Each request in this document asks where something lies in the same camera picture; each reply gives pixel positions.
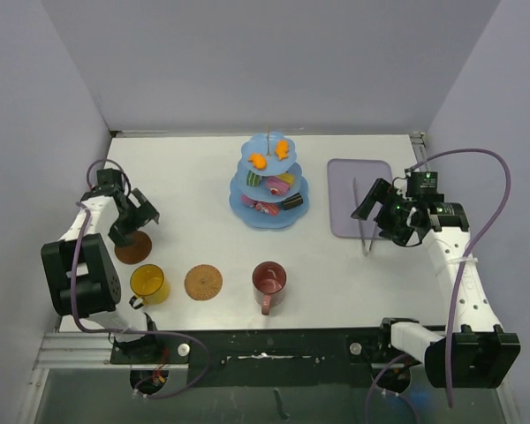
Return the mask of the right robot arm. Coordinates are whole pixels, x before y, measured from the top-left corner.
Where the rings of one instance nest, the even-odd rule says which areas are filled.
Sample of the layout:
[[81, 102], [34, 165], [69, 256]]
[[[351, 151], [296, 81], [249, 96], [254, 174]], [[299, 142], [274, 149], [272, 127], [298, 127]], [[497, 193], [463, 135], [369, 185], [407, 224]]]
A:
[[360, 222], [373, 220], [380, 237], [397, 246], [412, 247], [416, 237], [429, 254], [448, 308], [444, 335], [415, 319], [383, 319], [375, 349], [387, 361], [408, 354], [436, 388], [495, 389], [519, 356], [519, 338], [502, 327], [477, 261], [466, 251], [472, 239], [464, 208], [445, 201], [437, 180], [434, 171], [413, 172], [401, 191], [378, 178], [351, 214]]

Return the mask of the red pink macaron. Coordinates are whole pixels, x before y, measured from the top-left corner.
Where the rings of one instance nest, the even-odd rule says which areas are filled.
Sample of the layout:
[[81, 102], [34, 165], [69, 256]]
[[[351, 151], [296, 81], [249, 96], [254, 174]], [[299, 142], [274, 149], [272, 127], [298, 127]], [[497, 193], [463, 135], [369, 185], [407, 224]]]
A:
[[254, 204], [254, 209], [268, 216], [277, 216], [280, 211], [280, 208], [276, 205], [276, 203], [264, 201], [257, 201]]

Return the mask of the woven rattan coaster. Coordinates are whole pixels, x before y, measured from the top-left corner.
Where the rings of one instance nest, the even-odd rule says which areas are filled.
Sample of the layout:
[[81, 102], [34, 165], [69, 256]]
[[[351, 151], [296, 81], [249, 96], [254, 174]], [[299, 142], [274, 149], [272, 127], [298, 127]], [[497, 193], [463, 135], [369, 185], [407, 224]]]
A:
[[220, 271], [212, 265], [197, 265], [187, 272], [184, 287], [191, 299], [210, 300], [222, 290], [223, 277]]

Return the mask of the yellow pink cake slice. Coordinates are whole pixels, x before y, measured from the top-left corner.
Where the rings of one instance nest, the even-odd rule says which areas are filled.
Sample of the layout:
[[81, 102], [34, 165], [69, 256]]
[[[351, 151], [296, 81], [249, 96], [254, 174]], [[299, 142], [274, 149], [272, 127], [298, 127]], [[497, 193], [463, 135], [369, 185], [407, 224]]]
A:
[[276, 177], [286, 182], [289, 186], [292, 186], [295, 180], [295, 177], [291, 173], [288, 173], [288, 172], [277, 175]]

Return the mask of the orange cookie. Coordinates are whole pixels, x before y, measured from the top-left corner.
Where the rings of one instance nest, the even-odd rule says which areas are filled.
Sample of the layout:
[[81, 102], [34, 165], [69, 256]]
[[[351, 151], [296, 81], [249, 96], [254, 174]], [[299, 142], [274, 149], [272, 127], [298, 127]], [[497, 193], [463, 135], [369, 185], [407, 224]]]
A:
[[252, 153], [248, 156], [247, 161], [257, 170], [265, 170], [268, 166], [266, 157], [258, 153]]
[[275, 148], [275, 154], [279, 161], [287, 159], [290, 153], [290, 143], [288, 140], [282, 139], [278, 141]]

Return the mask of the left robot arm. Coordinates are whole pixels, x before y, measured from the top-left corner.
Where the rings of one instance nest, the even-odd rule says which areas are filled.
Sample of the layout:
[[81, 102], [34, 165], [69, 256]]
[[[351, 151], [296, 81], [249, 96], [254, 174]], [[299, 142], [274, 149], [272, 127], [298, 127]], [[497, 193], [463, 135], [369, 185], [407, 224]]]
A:
[[119, 351], [153, 362], [163, 342], [148, 315], [129, 318], [118, 310], [122, 288], [114, 262], [135, 265], [148, 258], [152, 241], [142, 229], [158, 222], [159, 212], [116, 162], [105, 169], [89, 166], [86, 180], [69, 229], [41, 249], [52, 305], [79, 328], [85, 319], [96, 323]]

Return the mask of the yellow enamel mug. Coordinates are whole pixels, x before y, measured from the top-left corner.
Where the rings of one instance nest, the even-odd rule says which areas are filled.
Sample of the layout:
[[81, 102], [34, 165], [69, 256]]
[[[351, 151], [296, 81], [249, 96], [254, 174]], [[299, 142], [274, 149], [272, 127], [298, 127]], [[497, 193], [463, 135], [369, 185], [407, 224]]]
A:
[[170, 295], [170, 284], [163, 270], [154, 264], [145, 264], [133, 271], [130, 277], [133, 309], [162, 304]]

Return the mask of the chocolate layered cake slice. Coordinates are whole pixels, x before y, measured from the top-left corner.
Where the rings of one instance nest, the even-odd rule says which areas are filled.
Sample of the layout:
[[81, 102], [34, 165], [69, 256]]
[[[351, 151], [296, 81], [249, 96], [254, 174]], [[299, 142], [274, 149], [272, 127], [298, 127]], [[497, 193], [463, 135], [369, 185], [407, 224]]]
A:
[[283, 210], [291, 210], [299, 207], [304, 203], [304, 198], [300, 193], [295, 193], [282, 201]]

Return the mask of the pink strawberry cake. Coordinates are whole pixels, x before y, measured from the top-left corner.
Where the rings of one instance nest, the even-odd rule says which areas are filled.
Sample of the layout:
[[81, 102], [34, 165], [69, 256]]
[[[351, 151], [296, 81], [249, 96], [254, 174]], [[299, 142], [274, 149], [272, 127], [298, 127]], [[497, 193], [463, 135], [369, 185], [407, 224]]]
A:
[[271, 194], [276, 196], [286, 195], [291, 189], [291, 187], [286, 182], [280, 180], [276, 176], [267, 177], [264, 185], [270, 191]]

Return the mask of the green striped macaron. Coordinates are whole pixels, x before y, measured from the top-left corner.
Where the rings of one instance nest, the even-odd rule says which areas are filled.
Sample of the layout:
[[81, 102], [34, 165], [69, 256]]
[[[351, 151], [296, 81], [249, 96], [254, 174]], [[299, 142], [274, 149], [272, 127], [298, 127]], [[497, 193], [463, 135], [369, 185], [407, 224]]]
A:
[[261, 182], [261, 176], [249, 171], [246, 174], [246, 185], [250, 187], [257, 187]]

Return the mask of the pink patterned mug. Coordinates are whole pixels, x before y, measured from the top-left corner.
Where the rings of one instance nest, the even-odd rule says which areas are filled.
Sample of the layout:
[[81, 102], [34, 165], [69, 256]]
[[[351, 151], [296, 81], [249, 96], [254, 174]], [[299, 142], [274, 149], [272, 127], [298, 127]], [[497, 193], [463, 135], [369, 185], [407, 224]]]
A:
[[286, 271], [277, 262], [265, 261], [254, 269], [254, 298], [261, 308], [262, 315], [268, 316], [274, 307], [284, 301], [286, 283]]

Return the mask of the brown wooden coaster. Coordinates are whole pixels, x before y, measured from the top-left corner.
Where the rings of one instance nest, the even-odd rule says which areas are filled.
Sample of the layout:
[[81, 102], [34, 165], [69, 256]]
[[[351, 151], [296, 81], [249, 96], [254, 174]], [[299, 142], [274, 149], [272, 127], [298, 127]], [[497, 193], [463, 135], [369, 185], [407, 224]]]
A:
[[146, 260], [153, 247], [151, 238], [144, 231], [136, 231], [131, 237], [130, 245], [114, 247], [117, 259], [126, 265], [134, 265]]

